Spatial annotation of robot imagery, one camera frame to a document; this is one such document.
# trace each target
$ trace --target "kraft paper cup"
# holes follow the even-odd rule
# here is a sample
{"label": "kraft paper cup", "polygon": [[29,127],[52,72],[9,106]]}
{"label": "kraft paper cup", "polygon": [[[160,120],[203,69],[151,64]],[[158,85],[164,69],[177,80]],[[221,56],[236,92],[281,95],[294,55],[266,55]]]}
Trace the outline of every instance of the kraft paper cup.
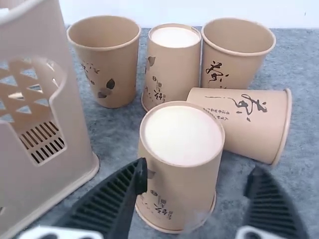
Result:
{"label": "kraft paper cup", "polygon": [[120,16],[89,17],[67,30],[95,100],[107,108],[129,104],[136,94],[141,28]]}
{"label": "kraft paper cup", "polygon": [[238,18],[218,18],[201,30],[201,87],[247,89],[276,37],[268,28]]}
{"label": "kraft paper cup", "polygon": [[162,24],[149,31],[142,106],[186,101],[199,86],[201,35],[194,27]]}
{"label": "kraft paper cup", "polygon": [[204,108],[174,101],[152,108],[140,127],[139,157],[148,164],[148,191],[136,210],[170,234],[203,225],[214,209],[225,133]]}
{"label": "kraft paper cup", "polygon": [[275,166],[284,150],[292,94],[284,91],[193,88],[187,101],[212,112],[224,126],[224,149]]}

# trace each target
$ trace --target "beige plastic basket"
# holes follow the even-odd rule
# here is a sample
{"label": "beige plastic basket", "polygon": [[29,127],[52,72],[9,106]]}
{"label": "beige plastic basket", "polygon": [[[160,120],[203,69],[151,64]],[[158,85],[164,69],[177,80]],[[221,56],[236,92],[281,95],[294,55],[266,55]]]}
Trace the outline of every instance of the beige plastic basket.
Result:
{"label": "beige plastic basket", "polygon": [[0,0],[0,239],[90,180],[92,152],[58,0]]}

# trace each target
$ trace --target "cup rim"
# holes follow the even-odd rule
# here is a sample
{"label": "cup rim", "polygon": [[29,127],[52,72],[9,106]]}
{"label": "cup rim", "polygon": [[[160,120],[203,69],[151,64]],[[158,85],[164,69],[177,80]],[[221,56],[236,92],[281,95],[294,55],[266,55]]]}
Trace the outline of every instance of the cup rim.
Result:
{"label": "cup rim", "polygon": [[273,167],[277,165],[277,163],[279,162],[280,157],[284,151],[287,137],[288,137],[289,128],[290,128],[291,114],[292,114],[292,108],[293,108],[293,100],[292,100],[293,96],[292,96],[291,90],[289,88],[286,88],[286,89],[284,89],[284,91],[287,93],[286,120],[285,120],[284,131],[283,131],[283,135],[282,135],[282,138],[281,138],[281,141],[279,144],[278,151],[276,153],[274,161],[271,163],[271,166],[273,166]]}
{"label": "cup rim", "polygon": [[[145,140],[144,140],[144,137],[142,137],[142,130],[143,130],[143,126],[145,124],[145,121],[150,117],[150,115],[161,109],[161,108],[164,108],[164,107],[167,107],[167,106],[189,106],[189,107],[193,107],[195,109],[198,109],[200,110],[201,112],[205,113],[206,115],[208,115],[218,126],[219,130],[220,130],[220,133],[221,133],[221,146],[219,147],[219,149],[216,151],[216,153],[207,161],[204,161],[204,162],[201,162],[201,163],[197,163],[197,164],[193,164],[191,166],[189,165],[179,165],[179,164],[174,164],[174,163],[170,163],[170,162],[167,162],[165,160],[162,160],[161,158],[159,158],[157,155],[154,154],[154,152],[148,147],[148,145],[146,144]],[[210,114],[209,112],[207,112],[203,107],[200,107],[198,105],[195,105],[193,103],[190,103],[190,102],[186,102],[186,101],[170,101],[170,102],[165,102],[165,103],[162,103],[162,104],[159,104],[155,107],[153,107],[152,109],[150,109],[146,114],[145,116],[143,117],[142,121],[141,121],[141,124],[140,124],[140,130],[139,130],[139,137],[140,137],[140,141],[142,142],[144,148],[148,151],[148,153],[153,157],[155,158],[156,160],[164,163],[164,164],[167,164],[167,165],[170,165],[170,166],[173,166],[173,167],[179,167],[179,168],[195,168],[195,167],[198,167],[198,166],[201,166],[201,165],[205,165],[206,163],[210,162],[211,160],[214,160],[222,151],[223,151],[223,148],[224,148],[224,144],[225,144],[225,130],[224,130],[224,127],[223,125],[221,124],[221,122],[219,122],[215,116],[213,114]]]}
{"label": "cup rim", "polygon": [[[273,39],[273,44],[271,45],[271,47],[269,47],[267,50],[265,51],[259,51],[259,52],[239,52],[239,51],[232,51],[232,50],[228,50],[226,48],[223,48],[223,47],[220,47],[218,45],[216,45],[215,43],[213,43],[212,41],[210,41],[207,36],[205,35],[204,33],[204,29],[205,27],[207,27],[210,23],[214,22],[214,21],[218,21],[218,20],[227,20],[227,19],[231,19],[231,20],[239,20],[239,21],[246,21],[246,22],[249,22],[249,23],[252,23],[254,25],[257,25],[261,28],[263,28],[265,31],[267,31],[272,39]],[[237,17],[220,17],[220,18],[216,18],[214,20],[211,20],[209,22],[207,22],[201,29],[201,35],[203,37],[203,40],[211,47],[215,48],[216,50],[218,51],[221,51],[223,53],[226,53],[226,54],[229,54],[229,55],[233,55],[233,56],[261,56],[261,55],[266,55],[267,53],[269,53],[270,51],[272,51],[276,45],[276,36],[274,35],[274,33],[267,27],[265,27],[264,25],[258,23],[258,22],[255,22],[255,21],[250,21],[250,20],[247,20],[245,18],[237,18]]]}
{"label": "cup rim", "polygon": [[[165,28],[165,27],[180,27],[180,28],[184,28],[184,29],[188,29],[188,30],[194,31],[194,32],[198,35],[199,40],[198,40],[195,44],[190,45],[190,46],[187,46],[187,47],[167,47],[167,46],[159,45],[159,44],[157,44],[156,42],[154,42],[154,41],[152,40],[151,34],[152,34],[154,31],[156,31],[156,30],[158,30],[158,29],[161,29],[161,28]],[[152,42],[153,44],[155,44],[156,46],[163,47],[163,48],[166,48],[166,49],[171,49],[171,50],[172,50],[172,49],[188,49],[188,48],[191,48],[191,47],[193,47],[193,46],[196,46],[196,45],[197,45],[198,43],[200,43],[201,40],[202,40],[202,34],[201,34],[200,31],[198,31],[195,27],[190,26],[190,25],[186,25],[186,24],[181,24],[181,23],[174,23],[174,22],[171,22],[171,23],[163,23],[163,24],[160,24],[160,25],[157,25],[157,26],[151,28],[151,29],[149,30],[148,37],[149,37],[149,41],[151,41],[151,42]]]}
{"label": "cup rim", "polygon": [[[70,35],[69,35],[69,32],[70,32],[70,30],[71,30],[73,27],[75,27],[76,25],[78,25],[78,24],[80,24],[80,23],[82,23],[82,22],[84,22],[84,21],[87,21],[87,20],[89,20],[89,19],[101,18],[101,17],[113,17],[113,18],[123,18],[123,19],[126,19],[126,20],[128,20],[128,21],[134,23],[134,24],[139,28],[139,31],[138,31],[138,33],[136,34],[136,36],[135,36],[133,39],[131,39],[131,40],[125,42],[125,43],[122,43],[122,44],[120,44],[120,45],[116,45],[116,46],[106,46],[106,47],[84,46],[84,45],[78,44],[77,42],[75,42],[75,41],[73,41],[73,40],[71,39],[71,37],[70,37]],[[133,42],[135,42],[135,41],[140,37],[141,31],[142,31],[141,27],[140,27],[134,20],[132,20],[132,19],[130,19],[130,18],[127,18],[127,17],[124,17],[124,16],[116,16],[116,15],[97,15],[97,16],[91,16],[91,17],[83,18],[83,19],[81,19],[81,20],[75,22],[74,24],[70,25],[70,26],[68,27],[68,29],[66,30],[66,35],[67,35],[68,41],[69,41],[72,45],[74,45],[74,46],[76,46],[76,47],[78,47],[78,48],[82,48],[82,49],[86,49],[86,50],[91,50],[91,51],[110,51],[110,50],[115,50],[115,49],[118,49],[118,48],[123,48],[123,47],[125,47],[125,46],[127,46],[127,45],[132,44]]]}

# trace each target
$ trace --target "white wall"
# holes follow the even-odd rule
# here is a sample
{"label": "white wall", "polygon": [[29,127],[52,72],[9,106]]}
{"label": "white wall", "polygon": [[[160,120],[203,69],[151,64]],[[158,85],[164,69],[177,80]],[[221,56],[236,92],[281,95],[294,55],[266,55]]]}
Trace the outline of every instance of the white wall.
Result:
{"label": "white wall", "polygon": [[267,27],[319,27],[319,0],[60,0],[64,21],[110,14],[130,17],[142,27],[166,22],[204,25],[224,16]]}

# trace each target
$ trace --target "gray felt surface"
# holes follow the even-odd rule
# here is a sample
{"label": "gray felt surface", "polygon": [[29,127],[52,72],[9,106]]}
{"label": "gray felt surface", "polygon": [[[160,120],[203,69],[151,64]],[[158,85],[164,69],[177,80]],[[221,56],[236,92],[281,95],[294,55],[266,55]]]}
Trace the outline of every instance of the gray felt surface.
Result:
{"label": "gray felt surface", "polygon": [[[145,114],[140,98],[144,85],[148,30],[143,29],[140,39],[136,98],[121,109],[106,109],[94,102],[90,86],[72,51],[86,122],[93,150],[101,160],[101,168],[95,178],[33,225],[52,224],[93,186],[136,159],[139,126]],[[281,161],[271,172],[290,194],[311,238],[316,239],[319,235],[319,30],[273,31],[277,46],[266,58],[250,88],[282,90],[288,87],[292,90],[294,101],[288,141]],[[216,207],[206,224],[198,230],[179,236],[162,234],[147,226],[135,213],[129,238],[234,238],[248,203],[243,197],[243,188],[255,164],[251,159],[223,153]]]}

